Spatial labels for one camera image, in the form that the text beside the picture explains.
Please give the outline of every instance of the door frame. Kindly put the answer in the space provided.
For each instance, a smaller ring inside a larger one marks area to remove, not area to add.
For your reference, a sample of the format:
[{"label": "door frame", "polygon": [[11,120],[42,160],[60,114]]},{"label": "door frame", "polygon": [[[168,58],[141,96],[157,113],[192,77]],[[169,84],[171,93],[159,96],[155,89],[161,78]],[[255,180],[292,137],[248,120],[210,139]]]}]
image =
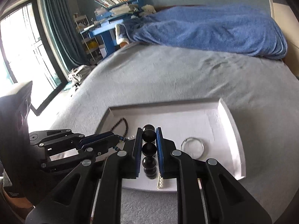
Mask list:
[{"label": "door frame", "polygon": [[[57,76],[58,76],[59,80],[61,81],[61,83],[58,85],[58,87],[56,89],[54,89],[53,92],[51,92],[49,94],[49,96],[42,102],[42,104],[37,109],[35,109],[34,106],[31,105],[32,111],[37,116],[39,116],[42,113],[42,111],[49,105],[49,103],[55,98],[55,96],[67,85],[68,80],[66,79],[65,74],[63,73],[61,67],[59,66],[59,64],[56,60],[56,57],[55,57],[55,55],[54,55],[54,53],[51,49],[51,46],[49,44],[49,41],[47,39],[46,31],[44,30],[44,26],[43,26],[42,21],[41,21],[40,10],[38,8],[38,0],[26,0],[22,3],[19,3],[17,6],[14,6],[10,10],[5,10],[4,14],[0,17],[0,21],[3,18],[5,18],[6,16],[8,16],[9,14],[13,13],[14,11],[22,8],[23,6],[25,6],[29,3],[32,3],[32,9],[33,9],[34,18],[35,18],[35,21],[36,21],[36,26],[38,28],[38,32],[39,32],[39,35],[41,37],[44,48],[47,52],[47,55],[49,57],[49,60],[50,60],[51,64],[53,65],[54,70],[57,73]],[[14,83],[17,83],[18,81],[17,81],[16,77],[14,76],[14,74],[13,74],[11,68],[10,68],[9,62],[7,60],[7,57],[6,57],[4,48],[3,48],[3,43],[2,43],[2,38],[1,38],[1,30],[0,30],[0,50],[2,52],[2,56],[3,56],[4,62],[5,62],[6,68],[7,68],[8,72],[9,72],[11,78],[12,78],[12,81]]]}]

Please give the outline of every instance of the bed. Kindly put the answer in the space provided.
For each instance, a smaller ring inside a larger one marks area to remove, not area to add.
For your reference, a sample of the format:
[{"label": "bed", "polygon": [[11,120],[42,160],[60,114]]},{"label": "bed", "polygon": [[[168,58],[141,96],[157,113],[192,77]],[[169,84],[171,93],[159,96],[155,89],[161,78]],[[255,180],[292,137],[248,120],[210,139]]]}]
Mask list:
[{"label": "bed", "polygon": [[[243,142],[240,182],[275,222],[299,187],[299,82],[279,60],[131,43],[91,72],[51,128],[89,135],[110,106],[217,97]],[[123,189],[121,223],[166,220],[177,223],[175,193]]]}]

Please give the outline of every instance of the glass door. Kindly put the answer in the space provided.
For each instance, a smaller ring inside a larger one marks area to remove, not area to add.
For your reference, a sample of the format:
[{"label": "glass door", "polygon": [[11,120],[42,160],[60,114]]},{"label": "glass door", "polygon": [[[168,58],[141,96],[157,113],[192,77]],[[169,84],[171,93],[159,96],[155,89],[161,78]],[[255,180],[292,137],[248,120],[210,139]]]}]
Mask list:
[{"label": "glass door", "polygon": [[33,81],[31,108],[39,115],[67,80],[50,49],[38,12],[29,0],[1,17],[1,51],[14,83]]}]

